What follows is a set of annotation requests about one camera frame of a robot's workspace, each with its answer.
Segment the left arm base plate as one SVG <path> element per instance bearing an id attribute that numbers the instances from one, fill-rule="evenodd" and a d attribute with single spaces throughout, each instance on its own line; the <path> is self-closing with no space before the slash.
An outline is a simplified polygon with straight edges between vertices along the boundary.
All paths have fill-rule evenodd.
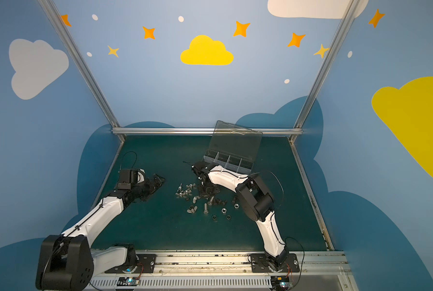
<path id="1" fill-rule="evenodd" d="M 113 267 L 105 271 L 105 274 L 152 274 L 155 270 L 157 255 L 152 253 L 139 253 L 132 262 Z"/>

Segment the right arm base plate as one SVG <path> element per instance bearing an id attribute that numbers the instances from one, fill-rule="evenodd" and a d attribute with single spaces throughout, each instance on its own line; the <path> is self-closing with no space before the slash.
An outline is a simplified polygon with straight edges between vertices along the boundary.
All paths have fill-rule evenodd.
<path id="1" fill-rule="evenodd" d="M 265 253 L 252 253 L 248 256 L 248 262 L 253 273 L 299 273 L 301 264 L 293 253 L 288 253 L 281 261 Z"/>

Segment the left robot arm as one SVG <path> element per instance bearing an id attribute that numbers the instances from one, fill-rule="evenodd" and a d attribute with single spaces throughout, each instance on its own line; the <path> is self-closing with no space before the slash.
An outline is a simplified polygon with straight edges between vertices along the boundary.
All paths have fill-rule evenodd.
<path id="1" fill-rule="evenodd" d="M 49 235 L 42 242 L 35 286 L 40 291 L 82 291 L 94 276 L 109 270 L 132 274 L 140 267 L 131 244 L 120 244 L 103 251 L 91 250 L 99 234 L 135 200 L 145 200 L 165 183 L 142 170 L 135 178 L 103 197 L 85 217 L 59 235 Z"/>

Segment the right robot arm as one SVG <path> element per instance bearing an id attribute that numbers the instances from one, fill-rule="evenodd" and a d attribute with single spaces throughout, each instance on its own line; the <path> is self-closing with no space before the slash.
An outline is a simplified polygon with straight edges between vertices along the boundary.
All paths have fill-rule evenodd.
<path id="1" fill-rule="evenodd" d="M 237 195 L 246 216 L 257 224 L 267 265 L 275 272 L 281 271 L 288 250 L 275 219 L 274 196 L 263 179 L 258 174 L 245 175 L 204 161 L 196 162 L 191 169 L 206 194 L 212 195 L 216 186 L 222 186 Z"/>

